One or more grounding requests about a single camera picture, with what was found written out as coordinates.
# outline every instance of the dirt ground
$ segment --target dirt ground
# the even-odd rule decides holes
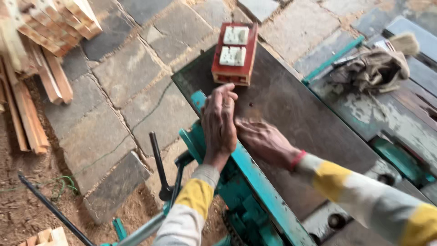
[[[46,183],[40,185],[40,191],[48,198],[56,198],[60,184],[56,187],[57,182],[47,182],[59,176],[71,175],[53,130],[44,117],[35,82],[27,80],[26,83],[51,147],[47,154],[41,156],[21,152],[10,113],[6,111],[0,115],[0,190],[5,190],[0,192],[0,246],[18,245],[39,231],[63,226],[28,189],[22,186],[17,176],[17,172],[22,171],[32,183]],[[94,224],[82,204],[81,195],[65,189],[60,198],[53,203],[95,244],[117,241],[117,234],[111,223]],[[212,245],[225,236],[226,229],[221,218],[224,206],[220,197],[214,199],[202,233],[202,245]],[[130,234],[159,212],[153,195],[142,183],[117,210],[115,216],[122,220]],[[66,227],[64,229],[70,246],[83,245],[72,232]],[[154,236],[150,237],[141,245],[151,245],[153,238]]]

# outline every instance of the sleeve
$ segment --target sleeve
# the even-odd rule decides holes
[[[311,154],[295,170],[314,189],[389,242],[401,246],[435,243],[435,206]]]
[[[176,198],[161,228],[154,246],[200,246],[202,228],[220,172],[211,165],[199,165]]]

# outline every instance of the brush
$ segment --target brush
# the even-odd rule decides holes
[[[388,39],[396,51],[406,56],[415,56],[419,53],[419,42],[412,32],[403,32]]]

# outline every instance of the hand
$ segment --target hand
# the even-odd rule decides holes
[[[263,161],[289,171],[293,170],[291,162],[301,151],[293,147],[275,126],[246,119],[236,119],[235,125],[240,139]]]
[[[237,130],[233,117],[237,94],[235,85],[224,84],[212,91],[201,108],[202,127],[205,134],[206,154],[204,164],[223,170],[229,156],[237,146]]]

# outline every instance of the red thread bracelet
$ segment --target red thread bracelet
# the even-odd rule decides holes
[[[301,152],[291,161],[290,168],[293,170],[295,166],[306,156],[306,152],[301,150]]]

